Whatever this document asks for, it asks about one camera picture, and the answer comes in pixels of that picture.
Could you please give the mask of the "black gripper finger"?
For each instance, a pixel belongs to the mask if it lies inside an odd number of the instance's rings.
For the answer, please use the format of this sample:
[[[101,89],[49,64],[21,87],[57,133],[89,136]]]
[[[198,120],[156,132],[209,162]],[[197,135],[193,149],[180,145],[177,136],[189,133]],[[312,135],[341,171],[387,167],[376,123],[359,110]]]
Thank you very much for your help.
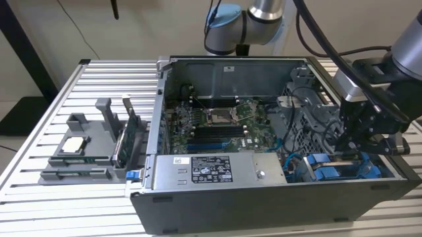
[[[367,141],[360,143],[360,151],[377,155],[408,155],[409,146],[401,133],[373,135]]]
[[[355,142],[359,134],[360,114],[365,108],[365,102],[348,102],[341,101],[339,118],[341,121],[343,133],[335,142],[335,151],[344,152],[351,150],[349,143]]]

